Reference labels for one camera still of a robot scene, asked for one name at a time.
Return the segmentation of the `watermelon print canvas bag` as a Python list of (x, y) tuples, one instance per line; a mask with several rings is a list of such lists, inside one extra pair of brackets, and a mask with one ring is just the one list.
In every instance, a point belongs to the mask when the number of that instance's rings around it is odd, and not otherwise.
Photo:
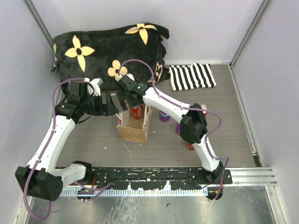
[(121, 110), (116, 114), (119, 119), (116, 129), (121, 138), (126, 141), (146, 144), (148, 141), (152, 111), (149, 105), (143, 105), (142, 117), (140, 119), (135, 119), (129, 109), (126, 111)]

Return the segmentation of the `purple Fanta can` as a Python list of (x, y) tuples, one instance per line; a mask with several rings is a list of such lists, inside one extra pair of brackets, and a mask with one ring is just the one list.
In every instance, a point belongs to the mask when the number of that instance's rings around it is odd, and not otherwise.
[(170, 117), (169, 114), (167, 114), (167, 113), (165, 113), (163, 111), (160, 111), (159, 112), (159, 119), (162, 122), (168, 122), (168, 121), (170, 121), (171, 117)]

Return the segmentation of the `purple soda can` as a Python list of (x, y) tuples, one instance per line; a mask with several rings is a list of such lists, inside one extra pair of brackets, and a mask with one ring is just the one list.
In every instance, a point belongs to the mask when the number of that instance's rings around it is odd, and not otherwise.
[(180, 135), (180, 123), (176, 124), (175, 132), (176, 134)]

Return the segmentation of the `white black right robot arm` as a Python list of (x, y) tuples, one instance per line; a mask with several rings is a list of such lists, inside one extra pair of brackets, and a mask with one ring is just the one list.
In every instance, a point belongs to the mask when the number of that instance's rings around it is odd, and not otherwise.
[(142, 84), (123, 76), (117, 86), (119, 101), (125, 100), (129, 107), (149, 105), (170, 115), (180, 124), (180, 137), (190, 143), (197, 152), (204, 170), (205, 179), (211, 184), (221, 179), (223, 164), (217, 159), (208, 138), (208, 129), (204, 109), (195, 103), (189, 105), (162, 93), (156, 87)]

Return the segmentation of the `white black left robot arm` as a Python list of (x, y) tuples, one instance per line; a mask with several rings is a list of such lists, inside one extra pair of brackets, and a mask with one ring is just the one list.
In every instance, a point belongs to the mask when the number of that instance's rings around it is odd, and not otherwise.
[(66, 100), (54, 107), (51, 125), (36, 154), (25, 167), (18, 167), (15, 177), (24, 195), (55, 201), (63, 188), (76, 181), (88, 185), (94, 172), (88, 162), (75, 161), (56, 171), (56, 163), (62, 148), (80, 118), (85, 115), (110, 116), (118, 113), (111, 96), (102, 102), (100, 78), (68, 80), (69, 93)]

